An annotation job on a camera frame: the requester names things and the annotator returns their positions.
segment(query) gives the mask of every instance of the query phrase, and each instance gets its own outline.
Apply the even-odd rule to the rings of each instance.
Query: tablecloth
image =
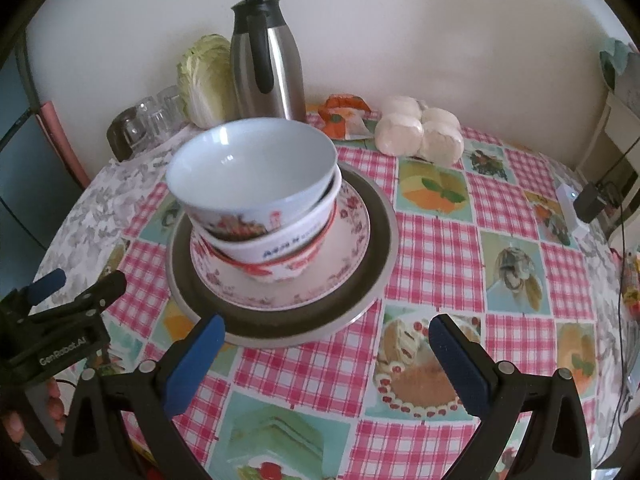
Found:
[[[104,314],[110,362],[98,354],[63,377],[76,380],[86,365],[131,370],[190,330],[164,274],[178,205],[162,177],[197,132],[186,128],[151,153],[110,163],[53,240],[38,275],[61,267],[68,281],[37,310],[70,301],[114,268],[129,282]],[[340,160],[369,175],[396,210],[396,267],[384,295],[329,338],[268,351],[225,345],[187,412],[174,419],[214,478],[441,478],[478,422],[429,361],[423,331],[439,312],[523,372],[571,368],[593,463],[613,451],[622,384],[619,271],[596,224],[580,241],[566,232],[554,191],[560,182],[581,184],[523,146],[472,128],[463,135],[465,155],[452,169],[387,157],[369,140],[338,146]],[[517,277],[505,270],[514,262]],[[626,348],[637,334],[623,327]],[[516,425],[496,479],[527,420]],[[126,422],[143,445],[134,419]]]

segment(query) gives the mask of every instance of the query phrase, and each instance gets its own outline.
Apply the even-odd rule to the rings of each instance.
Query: human hand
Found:
[[[65,407],[60,400],[60,388],[55,379],[47,381],[47,389],[49,391],[49,402],[47,409],[50,417],[55,421],[56,428],[60,433],[65,432]],[[18,444],[24,437],[24,424],[20,419],[20,415],[15,412],[7,413],[2,416],[2,425],[9,435],[9,438]]]

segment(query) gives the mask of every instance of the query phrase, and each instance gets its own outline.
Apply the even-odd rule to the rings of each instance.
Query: floral bowl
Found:
[[[342,173],[338,166],[324,196],[301,219],[277,231],[242,242],[218,240],[200,228],[198,234],[217,250],[241,264],[262,264],[294,253],[308,244],[322,230],[334,210],[340,193]]]
[[[166,182],[193,223],[219,240],[249,240],[302,218],[324,194],[336,162],[331,139],[309,124],[244,119],[185,143]]]
[[[326,234],[329,232],[332,224],[334,224],[335,215],[336,206],[334,202],[334,206],[327,223],[316,235],[316,237],[313,238],[307,245],[291,254],[288,254],[287,256],[283,256],[282,258],[278,258],[277,260],[271,260],[269,262],[264,262],[261,264],[244,264],[241,262],[237,262],[212,246],[207,241],[207,238],[202,236],[201,230],[196,230],[196,234],[204,243],[204,246],[206,247],[207,252],[209,253],[211,258],[219,259],[226,264],[232,265],[242,270],[242,272],[251,276],[258,282],[282,282],[284,280],[290,280],[302,274],[302,272],[309,266],[309,264],[315,259],[315,257],[318,256],[318,253],[322,248],[322,244],[324,243]]]

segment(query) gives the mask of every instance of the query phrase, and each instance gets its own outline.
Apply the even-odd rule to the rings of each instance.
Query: pink pipe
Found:
[[[47,101],[40,107],[40,110],[47,130],[45,133],[48,135],[49,141],[53,144],[56,153],[71,170],[78,182],[86,188],[91,180],[76,157],[74,150],[71,148],[71,144],[69,144],[69,141],[66,139],[65,131],[62,129],[53,103]]]

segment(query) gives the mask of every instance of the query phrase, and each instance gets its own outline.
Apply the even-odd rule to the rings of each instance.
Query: blue cabinet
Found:
[[[27,118],[12,136],[18,118]],[[15,56],[0,69],[0,299],[28,285],[82,193],[29,103]]]
[[[12,52],[0,69],[0,140],[28,109],[29,101],[22,88],[18,64]]]
[[[45,247],[81,189],[31,116],[0,152],[0,196]]]
[[[0,204],[0,299],[31,283],[44,252]]]

